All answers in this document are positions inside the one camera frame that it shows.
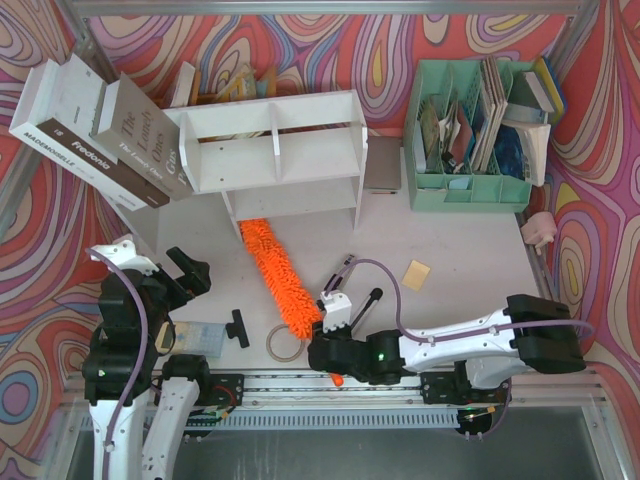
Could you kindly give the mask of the black silver pen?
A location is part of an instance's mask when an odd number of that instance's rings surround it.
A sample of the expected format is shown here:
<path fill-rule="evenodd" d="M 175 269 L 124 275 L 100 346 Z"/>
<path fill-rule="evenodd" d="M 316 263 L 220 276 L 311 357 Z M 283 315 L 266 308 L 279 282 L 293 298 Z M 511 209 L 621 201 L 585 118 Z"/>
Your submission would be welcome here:
<path fill-rule="evenodd" d="M 356 315 L 354 316 L 351 328 L 352 331 L 355 332 L 357 328 L 361 325 L 364 319 L 371 313 L 373 308 L 377 305 L 377 303 L 382 298 L 384 292 L 381 288 L 376 287 L 371 290 L 368 297 L 364 300 L 362 305 L 359 307 Z"/>

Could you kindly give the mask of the orange microfiber duster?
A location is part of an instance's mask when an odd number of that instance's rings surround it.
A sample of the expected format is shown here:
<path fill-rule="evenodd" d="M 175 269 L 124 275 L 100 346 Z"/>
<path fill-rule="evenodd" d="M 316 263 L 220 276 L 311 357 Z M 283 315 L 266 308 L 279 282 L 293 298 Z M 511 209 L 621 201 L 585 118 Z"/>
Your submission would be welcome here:
<path fill-rule="evenodd" d="M 305 342 L 311 339 L 313 324 L 321 320 L 320 311 L 266 219 L 242 220 L 239 222 L 239 231 L 281 318 L 281 323 L 267 335 L 267 353 L 279 363 L 290 363 L 305 350 Z M 277 355 L 271 345 L 273 337 L 283 329 L 300 341 L 297 351 L 289 357 Z"/>

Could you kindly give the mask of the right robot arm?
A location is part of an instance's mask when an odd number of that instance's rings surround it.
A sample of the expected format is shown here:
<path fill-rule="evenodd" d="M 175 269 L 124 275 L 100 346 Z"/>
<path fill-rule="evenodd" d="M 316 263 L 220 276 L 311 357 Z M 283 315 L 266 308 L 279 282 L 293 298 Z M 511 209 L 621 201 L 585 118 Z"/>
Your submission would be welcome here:
<path fill-rule="evenodd" d="M 309 367 L 375 385 L 396 385 L 444 365 L 462 366 L 473 389 L 492 390 L 528 370 L 556 375 L 581 372 L 577 321 L 565 305 L 512 295 L 507 306 L 481 318 L 431 329 L 391 329 L 358 340 L 352 304 L 340 291 L 322 293 L 323 318 L 312 327 Z"/>

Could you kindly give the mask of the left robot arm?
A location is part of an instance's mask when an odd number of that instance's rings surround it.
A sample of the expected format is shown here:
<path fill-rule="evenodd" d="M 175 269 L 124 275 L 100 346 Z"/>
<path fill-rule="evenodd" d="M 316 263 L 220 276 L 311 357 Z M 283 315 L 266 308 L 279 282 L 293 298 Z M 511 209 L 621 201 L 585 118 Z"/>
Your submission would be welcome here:
<path fill-rule="evenodd" d="M 97 479 L 170 479 L 186 421 L 214 386 L 202 355 L 173 354 L 164 363 L 158 405 L 144 426 L 160 354 L 156 339 L 172 311 L 211 288 L 210 267 L 180 248 L 168 257 L 182 271 L 172 278 L 137 254 L 129 241 L 90 249 L 109 274 L 101 284 L 101 322 L 82 366 L 84 397 L 94 433 Z"/>

